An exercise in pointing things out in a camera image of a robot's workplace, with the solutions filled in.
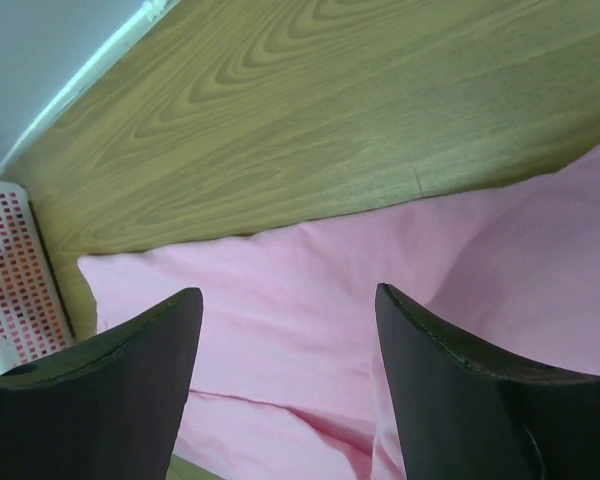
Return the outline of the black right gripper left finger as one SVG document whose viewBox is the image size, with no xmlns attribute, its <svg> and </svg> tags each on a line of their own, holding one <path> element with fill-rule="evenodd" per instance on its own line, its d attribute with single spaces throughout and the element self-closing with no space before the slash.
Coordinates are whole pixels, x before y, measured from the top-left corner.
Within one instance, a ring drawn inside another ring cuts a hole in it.
<svg viewBox="0 0 600 480">
<path fill-rule="evenodd" d="M 203 296 L 0 376 L 0 479 L 163 479 L 189 394 Z"/>
</svg>

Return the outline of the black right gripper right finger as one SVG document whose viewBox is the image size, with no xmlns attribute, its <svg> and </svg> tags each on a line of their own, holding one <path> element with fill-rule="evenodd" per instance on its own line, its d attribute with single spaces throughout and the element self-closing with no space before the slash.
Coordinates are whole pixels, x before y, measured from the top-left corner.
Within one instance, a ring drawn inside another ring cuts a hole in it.
<svg viewBox="0 0 600 480">
<path fill-rule="evenodd" d="M 493 345 L 389 284 L 376 323 L 410 479 L 600 479 L 600 376 Z"/>
</svg>

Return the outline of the light pink t shirt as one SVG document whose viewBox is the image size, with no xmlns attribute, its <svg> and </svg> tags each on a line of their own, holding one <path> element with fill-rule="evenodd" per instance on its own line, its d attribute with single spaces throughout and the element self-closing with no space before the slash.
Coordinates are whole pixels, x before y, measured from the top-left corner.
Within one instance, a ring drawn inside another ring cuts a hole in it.
<svg viewBox="0 0 600 480">
<path fill-rule="evenodd" d="M 410 479 L 377 287 L 511 353 L 600 376 L 600 145 L 504 188 L 78 266 L 102 332 L 201 291 L 178 456 L 225 479 Z"/>
</svg>

